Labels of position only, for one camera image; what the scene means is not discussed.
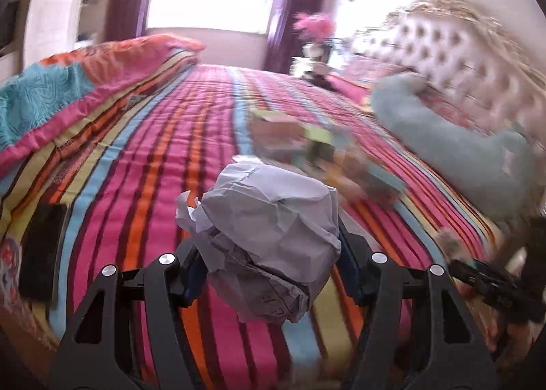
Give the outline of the tufted cream headboard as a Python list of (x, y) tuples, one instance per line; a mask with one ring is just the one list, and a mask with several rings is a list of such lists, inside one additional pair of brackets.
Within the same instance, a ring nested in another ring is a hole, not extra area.
[(490, 131), (545, 142), (545, 76), (495, 18), (468, 0), (416, 0), (359, 32), (352, 50), (411, 68)]

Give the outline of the folded colourful quilt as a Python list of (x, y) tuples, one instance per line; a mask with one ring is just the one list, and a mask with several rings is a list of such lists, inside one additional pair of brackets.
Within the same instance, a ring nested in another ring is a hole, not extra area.
[(172, 56), (196, 60), (205, 48), (162, 33), (56, 54), (25, 68), (1, 86), (1, 175)]

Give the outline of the pink white box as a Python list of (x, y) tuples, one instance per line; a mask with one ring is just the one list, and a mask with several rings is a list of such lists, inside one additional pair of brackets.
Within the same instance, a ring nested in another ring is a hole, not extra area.
[(254, 154), (260, 158), (290, 163), (305, 152), (304, 126), (293, 116), (252, 109), (248, 129)]

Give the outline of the striped colourful bedspread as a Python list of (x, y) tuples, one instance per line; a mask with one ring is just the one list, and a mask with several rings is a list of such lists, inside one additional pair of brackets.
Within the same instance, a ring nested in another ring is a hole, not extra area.
[[(139, 268), (178, 246), (176, 198), (184, 191), (201, 197), (235, 155), (252, 151), (247, 124), (254, 109), (320, 127), (344, 125), (367, 154), (403, 179), (407, 190), (389, 209), (370, 200), (347, 206), (395, 262), (413, 268), (439, 262), (435, 237), (442, 228), (481, 260), (503, 244), (490, 219), (359, 103), (289, 76), (198, 65), (179, 53), (30, 154), (1, 182), (1, 326), (39, 380), (47, 379), (66, 323), (104, 265)], [(42, 203), (68, 208), (52, 304), (25, 300), (18, 291), (23, 238)], [(211, 389), (333, 387), (364, 322), (339, 276), (297, 323), (240, 322), (212, 288), (181, 316)]]

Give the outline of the lime green box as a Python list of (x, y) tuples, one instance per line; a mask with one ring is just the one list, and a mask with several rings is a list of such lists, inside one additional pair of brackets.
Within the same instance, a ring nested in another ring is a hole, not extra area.
[(337, 147), (333, 127), (305, 124), (304, 138), (306, 139), (306, 158), (310, 163), (335, 162)]

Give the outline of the purple curtain right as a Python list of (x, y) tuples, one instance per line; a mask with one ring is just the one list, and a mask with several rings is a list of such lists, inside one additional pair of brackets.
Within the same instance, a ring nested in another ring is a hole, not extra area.
[(302, 40), (293, 24), (298, 13), (316, 13), (323, 0), (274, 0), (265, 49), (265, 71), (288, 74), (294, 56), (302, 51)]

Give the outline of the grey paper ball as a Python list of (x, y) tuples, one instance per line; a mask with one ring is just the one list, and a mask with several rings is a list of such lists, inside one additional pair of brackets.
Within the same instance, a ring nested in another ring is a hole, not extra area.
[(299, 322), (342, 253), (337, 189), (272, 164), (228, 164), (199, 200), (178, 195), (175, 219), (243, 322)]

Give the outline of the pink feather flowers vase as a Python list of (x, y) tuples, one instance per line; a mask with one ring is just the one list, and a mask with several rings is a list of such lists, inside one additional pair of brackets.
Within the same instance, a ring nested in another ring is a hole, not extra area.
[(293, 29), (299, 32), (299, 38), (305, 45), (309, 44), (309, 58), (322, 63), (328, 61), (336, 30), (328, 12), (299, 12), (294, 16)]

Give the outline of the light blue long plush pillow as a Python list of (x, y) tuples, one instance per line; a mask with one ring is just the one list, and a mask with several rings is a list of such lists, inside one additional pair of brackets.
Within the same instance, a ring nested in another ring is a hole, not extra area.
[(484, 136), (460, 127), (427, 107), (423, 90), (409, 75), (380, 80), (370, 94), (377, 122), (490, 219), (522, 214), (537, 187), (530, 142), (512, 129)]

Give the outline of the black smartphone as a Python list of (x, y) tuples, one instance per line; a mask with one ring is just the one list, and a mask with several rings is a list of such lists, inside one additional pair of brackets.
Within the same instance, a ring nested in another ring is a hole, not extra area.
[(18, 291), (25, 300), (51, 303), (56, 296), (60, 252), (66, 231), (68, 206), (40, 203), (22, 240)]

